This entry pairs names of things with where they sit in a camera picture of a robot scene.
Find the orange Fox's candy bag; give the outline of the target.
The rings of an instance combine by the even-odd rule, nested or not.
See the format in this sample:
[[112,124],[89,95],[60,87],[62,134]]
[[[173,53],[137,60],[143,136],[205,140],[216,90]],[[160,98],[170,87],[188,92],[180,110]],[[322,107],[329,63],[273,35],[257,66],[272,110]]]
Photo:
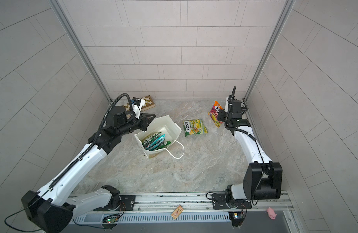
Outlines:
[[218,128],[220,128],[221,124],[222,124],[222,122],[220,122],[218,120],[218,118],[217,118],[220,110],[223,110],[223,107],[219,104],[218,101],[215,101],[214,105],[212,106],[212,108],[210,110],[210,112],[208,112],[208,115],[211,117],[211,119],[213,120],[214,124]]

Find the green yellow Fox's candy bag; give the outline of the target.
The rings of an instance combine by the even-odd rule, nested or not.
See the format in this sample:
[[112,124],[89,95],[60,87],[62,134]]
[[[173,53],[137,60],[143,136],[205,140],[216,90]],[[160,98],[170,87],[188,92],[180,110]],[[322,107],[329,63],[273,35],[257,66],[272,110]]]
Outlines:
[[208,130],[201,118],[184,120],[183,128],[185,136],[207,134]]

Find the white paper bag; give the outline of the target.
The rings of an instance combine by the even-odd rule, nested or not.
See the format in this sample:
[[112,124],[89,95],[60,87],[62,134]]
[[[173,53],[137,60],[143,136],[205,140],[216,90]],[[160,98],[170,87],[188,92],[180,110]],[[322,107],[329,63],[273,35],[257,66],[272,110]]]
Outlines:
[[[180,127],[173,122],[169,115],[154,119],[145,132],[141,131],[134,137],[147,158],[156,156],[158,153],[167,151],[173,158],[181,159],[185,148],[178,142],[181,133]],[[178,143],[182,148],[182,155],[175,157],[168,147]]]

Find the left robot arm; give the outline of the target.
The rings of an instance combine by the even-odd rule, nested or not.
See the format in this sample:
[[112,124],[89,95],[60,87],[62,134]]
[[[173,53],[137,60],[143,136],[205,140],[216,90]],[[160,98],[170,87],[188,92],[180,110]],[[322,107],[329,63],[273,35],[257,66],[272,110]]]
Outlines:
[[120,192],[111,185],[80,195],[70,194],[87,173],[104,159],[122,140],[135,130],[146,131],[156,117],[143,114],[145,100],[128,98],[129,109],[117,103],[123,93],[107,109],[97,131],[83,150],[51,181],[38,191],[28,191],[21,199],[27,218],[46,233],[61,232],[74,218],[94,209],[122,210]]

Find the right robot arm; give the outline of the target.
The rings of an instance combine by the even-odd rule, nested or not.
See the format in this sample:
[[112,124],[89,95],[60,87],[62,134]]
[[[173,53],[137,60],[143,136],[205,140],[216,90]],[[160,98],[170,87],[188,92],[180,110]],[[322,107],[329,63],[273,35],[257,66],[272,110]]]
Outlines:
[[225,190],[225,202],[230,208],[250,208],[259,200],[278,200],[281,196],[282,166],[261,148],[251,123],[243,118],[247,110],[245,102],[230,95],[217,117],[241,145],[248,162],[243,181]]

